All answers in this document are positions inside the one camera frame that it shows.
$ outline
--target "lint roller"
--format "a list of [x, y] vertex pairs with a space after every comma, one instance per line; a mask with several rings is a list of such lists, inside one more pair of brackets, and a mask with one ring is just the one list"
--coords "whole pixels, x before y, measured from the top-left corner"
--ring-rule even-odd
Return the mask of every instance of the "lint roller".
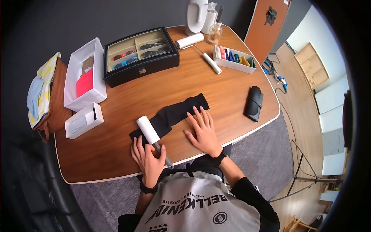
[[[151, 122], [148, 120], [147, 116], [142, 116], [137, 120], [137, 124], [139, 128], [141, 129], [142, 133], [144, 134], [144, 137], [147, 139], [148, 143], [150, 145], [153, 145], [156, 150], [161, 153], [161, 147], [157, 143], [160, 140], [160, 137], [157, 135], [155, 129], [153, 128]], [[169, 157], [166, 156], [165, 160], [166, 165], [169, 167], [169, 169], [173, 169], [174, 165], [170, 161]]]
[[202, 57], [211, 65], [211, 67], [213, 67], [213, 69], [215, 70], [215, 72], [217, 74], [221, 74], [221, 69], [209, 57], [209, 55], [207, 55], [206, 53], [203, 53], [196, 45], [194, 45], [194, 43], [197, 43], [197, 42], [200, 42], [200, 41], [203, 41], [203, 40], [204, 40], [204, 35], [199, 33], [199, 34], [188, 36], [188, 37], [185, 37], [183, 39], [180, 39], [180, 40], [175, 41], [175, 46], [178, 49], [180, 49], [180, 50], [189, 48], [191, 46], [195, 46], [202, 53]]

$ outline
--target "white paper box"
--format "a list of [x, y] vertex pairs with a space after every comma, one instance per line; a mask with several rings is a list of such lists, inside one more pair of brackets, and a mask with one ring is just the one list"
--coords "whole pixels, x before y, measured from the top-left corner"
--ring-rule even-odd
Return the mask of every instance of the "white paper box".
[[[94, 55], [93, 88], [76, 98], [76, 82], [81, 76], [82, 63], [92, 55]], [[63, 106], [78, 112], [90, 103], [100, 103], [106, 98], [106, 83], [103, 81], [103, 47], [96, 37], [71, 54], [67, 67]]]
[[[256, 70], [256, 68], [249, 67], [249, 66], [243, 65], [241, 63], [236, 63], [236, 62], [233, 62], [233, 61], [228, 61], [228, 60], [224, 60], [222, 58], [216, 57], [216, 47], [222, 47], [222, 46], [214, 46], [214, 49], [213, 49], [213, 60], [218, 66], [232, 68], [232, 69], [236, 69], [236, 70], [239, 70], [239, 71], [242, 71], [242, 72], [247, 72], [247, 73], [250, 73], [250, 74], [252, 74]], [[240, 57], [244, 56], [246, 58], [246, 60], [248, 60], [252, 57], [252, 56], [250, 56], [246, 53], [243, 53], [243, 52], [240, 52], [240, 51], [237, 51], [237, 50], [233, 50], [233, 49], [230, 49], [230, 48], [228, 48], [228, 49], [232, 52], [232, 54], [238, 54]]]
[[[96, 120], [94, 120], [93, 108], [95, 109]], [[87, 126], [81, 128], [80, 130], [74, 133], [71, 133], [70, 132], [71, 123], [73, 123], [75, 120], [79, 119], [80, 117], [86, 118]], [[93, 129], [94, 127], [102, 123], [104, 123], [104, 120], [103, 120], [101, 106], [95, 102], [90, 103], [84, 109], [75, 113], [72, 117], [70, 117], [69, 119], [67, 119], [67, 121], [65, 121], [66, 138], [75, 139], [79, 137], [80, 135], [82, 135], [83, 133], [87, 132], [88, 130]]]

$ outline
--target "glass jar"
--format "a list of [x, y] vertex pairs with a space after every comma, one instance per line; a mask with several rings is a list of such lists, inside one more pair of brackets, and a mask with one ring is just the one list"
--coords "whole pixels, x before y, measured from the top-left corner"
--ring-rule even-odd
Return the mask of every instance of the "glass jar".
[[217, 22], [211, 26], [209, 36], [206, 41], [211, 45], [218, 45], [223, 30], [221, 28], [221, 22]]

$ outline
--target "black cloth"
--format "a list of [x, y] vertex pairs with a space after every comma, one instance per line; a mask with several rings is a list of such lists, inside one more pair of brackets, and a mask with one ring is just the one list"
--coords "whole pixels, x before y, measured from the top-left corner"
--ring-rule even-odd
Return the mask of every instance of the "black cloth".
[[[230, 156], [232, 145], [224, 147], [224, 152], [226, 155]], [[164, 178], [169, 174], [174, 174], [178, 171], [203, 171], [206, 173], [218, 175], [223, 179], [223, 173], [221, 169], [210, 161], [211, 157], [209, 155], [204, 155], [196, 158], [187, 169], [164, 169], [159, 180]], [[246, 178], [241, 178], [234, 187], [231, 189], [231, 193], [235, 197], [243, 202], [254, 206], [260, 215], [260, 230], [261, 232], [271, 232], [279, 231], [279, 219], [276, 212], [274, 212], [272, 206], [267, 202], [263, 196], [256, 191], [253, 184]], [[118, 231], [135, 231], [137, 225], [139, 224], [142, 215], [136, 214], [125, 214], [118, 218]]]
[[[199, 94], [195, 97], [187, 98], [185, 101], [169, 105], [162, 108], [157, 114], [150, 119], [150, 122], [155, 129], [157, 135], [162, 138], [171, 131], [171, 127], [187, 118], [187, 112], [194, 115], [193, 107], [200, 110], [202, 106], [205, 110], [210, 109], [209, 105], [203, 94]], [[138, 128], [129, 134], [131, 140], [134, 141], [134, 137], [138, 138], [142, 135], [143, 146], [148, 143], [144, 137], [142, 131]]]

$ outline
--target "right hand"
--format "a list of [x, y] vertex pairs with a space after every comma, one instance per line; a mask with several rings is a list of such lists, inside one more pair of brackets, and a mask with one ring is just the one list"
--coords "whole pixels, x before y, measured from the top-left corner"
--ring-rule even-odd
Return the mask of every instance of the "right hand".
[[185, 135], [188, 137], [189, 141], [196, 148], [201, 151], [206, 152], [211, 157], [218, 157], [223, 150], [223, 147], [219, 144], [214, 131], [214, 121], [211, 115], [200, 107], [201, 114], [196, 107], [193, 107], [194, 113], [196, 114], [196, 119], [187, 112], [188, 118], [191, 121], [194, 130], [196, 132], [197, 139], [189, 131], [184, 131]]
[[161, 147], [161, 156], [159, 159], [155, 158], [152, 151], [155, 148], [152, 145], [146, 144], [142, 146], [142, 136], [137, 139], [134, 138], [133, 146], [130, 147], [131, 156], [138, 164], [143, 172], [142, 182], [147, 188], [153, 188], [157, 184], [157, 180], [164, 168], [166, 159], [165, 145]]

